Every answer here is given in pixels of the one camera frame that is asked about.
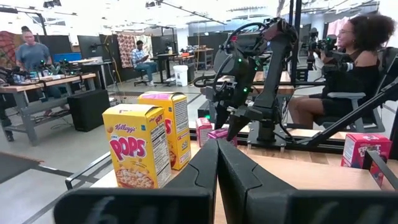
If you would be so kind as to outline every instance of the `kellogg's pops cereal box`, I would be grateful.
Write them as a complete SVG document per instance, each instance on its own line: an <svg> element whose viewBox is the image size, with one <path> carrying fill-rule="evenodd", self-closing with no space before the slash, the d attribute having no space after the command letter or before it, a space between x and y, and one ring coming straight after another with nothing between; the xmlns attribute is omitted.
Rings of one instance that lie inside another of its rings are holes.
<svg viewBox="0 0 398 224"><path fill-rule="evenodd" d="M119 187L163 187L172 174L163 108L120 104L103 119Z"/></svg>
<svg viewBox="0 0 398 224"><path fill-rule="evenodd" d="M148 91L138 98L140 104L164 109L172 169L180 170L191 159L187 96L183 93Z"/></svg>

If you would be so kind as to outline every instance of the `plaid shirt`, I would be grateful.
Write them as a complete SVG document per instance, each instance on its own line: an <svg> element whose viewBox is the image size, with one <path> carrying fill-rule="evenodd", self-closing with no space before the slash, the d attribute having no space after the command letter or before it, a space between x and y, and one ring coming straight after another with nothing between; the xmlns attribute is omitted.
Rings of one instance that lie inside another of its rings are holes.
<svg viewBox="0 0 398 224"><path fill-rule="evenodd" d="M134 66L134 68L142 63L142 62L138 62L138 60L142 59L143 57L145 57L145 53L143 50L138 50L138 49L134 49L131 52L131 61L132 61L132 66Z"/></svg>

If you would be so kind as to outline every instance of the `pops logo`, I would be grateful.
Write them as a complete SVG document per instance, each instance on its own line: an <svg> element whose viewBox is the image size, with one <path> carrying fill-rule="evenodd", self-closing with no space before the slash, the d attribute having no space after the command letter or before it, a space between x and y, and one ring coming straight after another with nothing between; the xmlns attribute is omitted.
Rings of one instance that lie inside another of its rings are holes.
<svg viewBox="0 0 398 224"><path fill-rule="evenodd" d="M119 161L123 161L125 157L144 158L147 154L145 140L136 139L132 136L112 139L109 144Z"/></svg>
<svg viewBox="0 0 398 224"><path fill-rule="evenodd" d="M172 133L172 120L166 119L164 123L166 124L166 133L171 134Z"/></svg>

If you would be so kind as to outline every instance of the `tapestry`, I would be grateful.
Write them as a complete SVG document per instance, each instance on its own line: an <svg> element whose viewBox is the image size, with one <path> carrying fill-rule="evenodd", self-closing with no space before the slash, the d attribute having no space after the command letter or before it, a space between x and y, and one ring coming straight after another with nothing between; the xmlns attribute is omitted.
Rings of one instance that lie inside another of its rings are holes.
<svg viewBox="0 0 398 224"><path fill-rule="evenodd" d="M144 43L143 51L145 55L149 55L147 61L150 61L150 58L154 57L152 53L152 38L149 35L137 35L136 41L141 40Z"/></svg>
<svg viewBox="0 0 398 224"><path fill-rule="evenodd" d="M16 66L16 50L23 44L21 35L7 31L0 32L0 66L13 68Z"/></svg>
<svg viewBox="0 0 398 224"><path fill-rule="evenodd" d="M136 48L136 39L131 34L118 34L118 44L122 68L132 68L131 52Z"/></svg>

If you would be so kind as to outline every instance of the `white trash can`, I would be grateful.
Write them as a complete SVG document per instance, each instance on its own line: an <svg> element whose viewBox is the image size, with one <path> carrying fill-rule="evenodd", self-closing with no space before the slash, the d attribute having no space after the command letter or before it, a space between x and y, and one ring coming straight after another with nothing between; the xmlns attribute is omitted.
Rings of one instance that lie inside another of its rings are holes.
<svg viewBox="0 0 398 224"><path fill-rule="evenodd" d="M176 65L173 67L177 86L188 85L188 66Z"/></svg>

